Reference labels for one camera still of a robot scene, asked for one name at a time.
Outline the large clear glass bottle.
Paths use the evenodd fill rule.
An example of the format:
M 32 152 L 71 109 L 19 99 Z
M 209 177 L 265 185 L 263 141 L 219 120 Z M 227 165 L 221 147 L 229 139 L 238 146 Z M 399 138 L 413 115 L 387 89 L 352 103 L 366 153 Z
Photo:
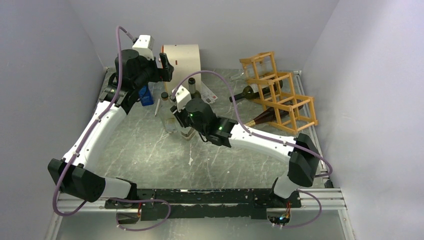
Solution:
M 166 91 L 163 91 L 160 97 L 161 101 L 158 114 L 164 130 L 169 134 L 179 132 L 177 120 L 171 111 L 171 108 L 174 106 L 173 101 L 170 99 L 170 96 Z

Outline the blue rectangular box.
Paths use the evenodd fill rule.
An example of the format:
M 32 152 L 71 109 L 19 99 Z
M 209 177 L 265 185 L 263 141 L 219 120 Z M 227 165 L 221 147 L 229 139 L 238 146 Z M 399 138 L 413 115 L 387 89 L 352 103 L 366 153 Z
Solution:
M 154 100 L 148 85 L 143 86 L 138 91 L 138 95 L 139 95 L 139 102 L 141 103 L 142 106 L 145 107 L 145 106 L 151 106 L 154 104 Z

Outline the dark green labelled wine bottle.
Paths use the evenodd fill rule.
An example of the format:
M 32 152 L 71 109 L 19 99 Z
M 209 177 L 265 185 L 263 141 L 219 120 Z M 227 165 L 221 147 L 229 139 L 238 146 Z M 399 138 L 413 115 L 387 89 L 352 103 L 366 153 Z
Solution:
M 202 98 L 201 93 L 196 88 L 196 80 L 193 77 L 188 79 L 188 91 L 192 99 Z

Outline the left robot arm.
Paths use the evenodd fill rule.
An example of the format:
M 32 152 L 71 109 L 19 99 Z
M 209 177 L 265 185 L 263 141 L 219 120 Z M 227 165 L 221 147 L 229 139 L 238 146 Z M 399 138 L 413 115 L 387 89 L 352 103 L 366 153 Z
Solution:
M 123 76 L 118 85 L 117 69 L 100 94 L 95 113 L 74 146 L 47 166 L 57 193 L 65 193 L 87 202 L 100 198 L 118 198 L 126 208 L 139 200 L 137 185 L 129 180 L 102 177 L 93 171 L 108 139 L 139 99 L 139 91 L 149 83 L 170 82 L 174 71 L 165 53 L 160 53 L 162 67 L 155 59 L 148 60 L 137 50 L 121 52 Z

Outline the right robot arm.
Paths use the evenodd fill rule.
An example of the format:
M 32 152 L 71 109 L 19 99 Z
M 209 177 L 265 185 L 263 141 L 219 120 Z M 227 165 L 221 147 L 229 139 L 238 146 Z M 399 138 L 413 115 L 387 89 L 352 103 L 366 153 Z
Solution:
M 313 185 L 320 159 L 308 135 L 282 136 L 249 128 L 235 119 L 217 116 L 200 98 L 189 100 L 181 109 L 173 105 L 170 112 L 182 127 L 193 128 L 205 142 L 252 150 L 286 161 L 288 169 L 275 180 L 269 197 L 275 207 L 287 203 L 298 188 Z

